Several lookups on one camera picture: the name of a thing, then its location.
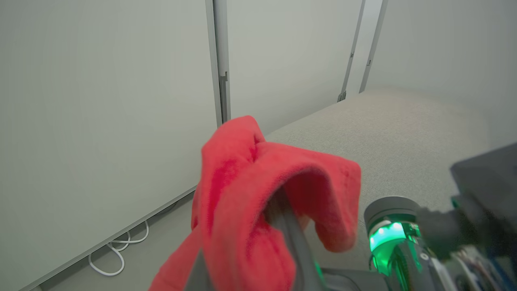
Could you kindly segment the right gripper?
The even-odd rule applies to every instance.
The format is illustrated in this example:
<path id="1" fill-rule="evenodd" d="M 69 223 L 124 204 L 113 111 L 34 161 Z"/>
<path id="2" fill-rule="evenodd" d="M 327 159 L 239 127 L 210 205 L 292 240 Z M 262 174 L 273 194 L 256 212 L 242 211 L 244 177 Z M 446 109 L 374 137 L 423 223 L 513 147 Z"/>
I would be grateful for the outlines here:
<path id="1" fill-rule="evenodd" d="M 388 196 L 377 199 L 364 211 L 370 261 L 390 291 L 443 291 L 416 223 L 420 206 L 415 201 Z"/>

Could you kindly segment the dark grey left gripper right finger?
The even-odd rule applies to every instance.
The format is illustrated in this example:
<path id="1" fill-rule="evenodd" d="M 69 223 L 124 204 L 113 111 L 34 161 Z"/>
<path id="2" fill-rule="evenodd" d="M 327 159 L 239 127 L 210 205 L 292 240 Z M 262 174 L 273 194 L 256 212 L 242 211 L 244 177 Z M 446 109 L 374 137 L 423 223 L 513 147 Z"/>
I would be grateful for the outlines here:
<path id="1" fill-rule="evenodd" d="M 285 190 L 278 189 L 265 208 L 266 221 L 279 230 L 290 258 L 295 263 L 292 291 L 325 291 L 321 271 L 312 256 L 301 225 L 293 211 Z"/>

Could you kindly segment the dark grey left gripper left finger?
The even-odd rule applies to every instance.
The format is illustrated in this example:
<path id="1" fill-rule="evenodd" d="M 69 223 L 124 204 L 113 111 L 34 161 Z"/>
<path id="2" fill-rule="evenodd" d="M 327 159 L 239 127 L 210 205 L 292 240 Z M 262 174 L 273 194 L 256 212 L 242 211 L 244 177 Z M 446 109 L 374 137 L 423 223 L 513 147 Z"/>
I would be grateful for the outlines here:
<path id="1" fill-rule="evenodd" d="M 183 289 L 185 291 L 214 291 L 202 250 L 198 252 L 194 260 Z"/>

